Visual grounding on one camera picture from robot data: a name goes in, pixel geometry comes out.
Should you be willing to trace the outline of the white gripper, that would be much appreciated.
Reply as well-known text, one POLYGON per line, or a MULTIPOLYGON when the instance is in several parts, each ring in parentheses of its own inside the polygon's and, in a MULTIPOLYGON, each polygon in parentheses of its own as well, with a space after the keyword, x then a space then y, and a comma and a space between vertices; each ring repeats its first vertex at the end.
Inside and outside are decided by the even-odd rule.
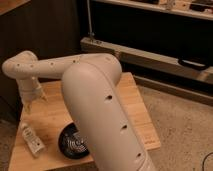
POLYGON ((29 115, 31 114, 32 101, 38 99, 39 97, 40 99, 47 101, 47 96, 36 77, 19 80, 18 89, 22 102, 26 103, 25 111, 29 115))

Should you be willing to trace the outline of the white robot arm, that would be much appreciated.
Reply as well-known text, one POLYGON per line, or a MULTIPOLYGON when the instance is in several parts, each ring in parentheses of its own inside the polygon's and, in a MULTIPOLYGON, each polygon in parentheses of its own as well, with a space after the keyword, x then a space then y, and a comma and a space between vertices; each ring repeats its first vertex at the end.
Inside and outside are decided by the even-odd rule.
POLYGON ((2 64, 28 107, 43 95, 41 78, 59 79, 66 108, 99 171, 156 171, 117 94, 119 60, 90 53, 40 60, 23 51, 2 64))

